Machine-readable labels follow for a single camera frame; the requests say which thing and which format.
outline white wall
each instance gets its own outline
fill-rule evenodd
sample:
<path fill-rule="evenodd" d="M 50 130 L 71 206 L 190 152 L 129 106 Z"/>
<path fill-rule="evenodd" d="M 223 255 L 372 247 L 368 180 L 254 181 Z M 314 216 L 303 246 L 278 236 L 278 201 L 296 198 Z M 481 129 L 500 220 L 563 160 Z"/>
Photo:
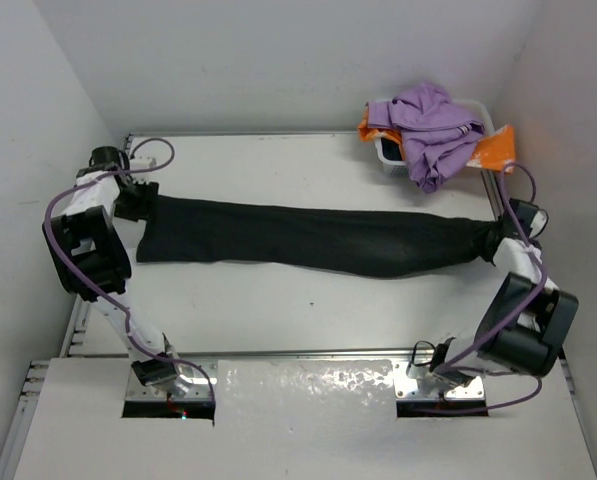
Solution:
<path fill-rule="evenodd" d="M 71 304 L 44 207 L 111 141 L 31 1 L 0 1 L 0 449 L 28 363 L 57 353 Z"/>
<path fill-rule="evenodd" d="M 553 278 L 580 298 L 566 345 L 597 457 L 597 1 L 548 0 L 495 109 L 551 213 Z"/>
<path fill-rule="evenodd" d="M 422 79 L 490 103 L 542 0 L 34 0 L 115 132 L 350 128 Z"/>

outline black cloth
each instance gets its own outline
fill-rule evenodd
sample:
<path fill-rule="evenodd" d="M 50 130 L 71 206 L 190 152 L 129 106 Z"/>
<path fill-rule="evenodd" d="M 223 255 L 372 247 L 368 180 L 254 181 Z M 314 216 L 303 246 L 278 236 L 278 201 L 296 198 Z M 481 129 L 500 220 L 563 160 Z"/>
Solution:
<path fill-rule="evenodd" d="M 426 213 L 239 205 L 159 195 L 138 262 L 276 262 L 400 277 L 491 261 L 499 222 Z"/>

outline laundry basket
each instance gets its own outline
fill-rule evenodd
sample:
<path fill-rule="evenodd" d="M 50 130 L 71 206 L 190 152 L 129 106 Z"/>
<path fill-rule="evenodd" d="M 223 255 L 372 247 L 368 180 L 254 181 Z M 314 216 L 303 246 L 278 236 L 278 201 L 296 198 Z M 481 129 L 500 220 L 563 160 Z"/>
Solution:
<path fill-rule="evenodd" d="M 485 126 L 485 135 L 489 136 L 494 133 L 494 125 L 491 122 L 491 117 L 489 116 L 487 108 L 482 103 L 477 102 L 476 100 L 454 100 L 454 103 L 467 108 L 482 121 L 482 124 Z M 388 160 L 385 157 L 382 140 L 382 138 L 375 138 L 374 145 L 376 146 L 378 158 L 382 163 L 382 169 L 385 174 L 390 177 L 403 177 L 407 175 L 407 164 L 405 162 L 402 160 Z"/>

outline orange fabric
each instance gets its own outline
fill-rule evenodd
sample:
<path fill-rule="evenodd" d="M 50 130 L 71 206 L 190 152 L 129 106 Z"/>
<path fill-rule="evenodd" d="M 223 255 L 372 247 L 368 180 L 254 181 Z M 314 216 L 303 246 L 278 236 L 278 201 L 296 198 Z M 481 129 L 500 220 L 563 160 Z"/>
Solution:
<path fill-rule="evenodd" d="M 369 108 L 365 108 L 362 121 L 358 124 L 358 136 L 363 142 L 373 142 L 375 138 L 386 138 L 396 142 L 400 147 L 400 154 L 404 160 L 405 152 L 402 148 L 402 136 L 396 130 L 369 128 Z M 483 168 L 485 170 L 502 170 L 508 162 L 516 161 L 514 142 L 514 127 L 505 125 L 492 135 L 481 139 L 471 156 L 468 167 Z"/>

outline table surface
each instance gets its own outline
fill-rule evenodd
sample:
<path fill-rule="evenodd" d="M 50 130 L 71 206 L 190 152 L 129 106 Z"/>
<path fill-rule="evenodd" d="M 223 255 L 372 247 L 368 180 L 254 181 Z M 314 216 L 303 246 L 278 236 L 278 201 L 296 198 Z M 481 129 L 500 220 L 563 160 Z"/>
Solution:
<path fill-rule="evenodd" d="M 385 361 L 219 362 L 216 426 L 121 418 L 125 359 L 53 360 L 16 480 L 592 480 L 562 370 L 488 418 L 397 419 Z M 531 378 L 485 381 L 490 404 Z"/>
<path fill-rule="evenodd" d="M 355 134 L 168 139 L 176 159 L 150 178 L 165 195 L 493 219 L 479 171 L 467 169 L 426 195 L 407 178 L 386 177 L 373 144 Z M 163 161 L 168 149 L 152 143 L 139 155 Z M 136 235 L 119 223 L 125 245 L 135 246 Z M 130 288 L 132 310 L 181 353 L 373 349 L 473 334 L 503 277 L 481 260 L 395 280 L 279 264 L 179 263 L 134 265 Z M 92 311 L 76 353 L 125 351 Z"/>

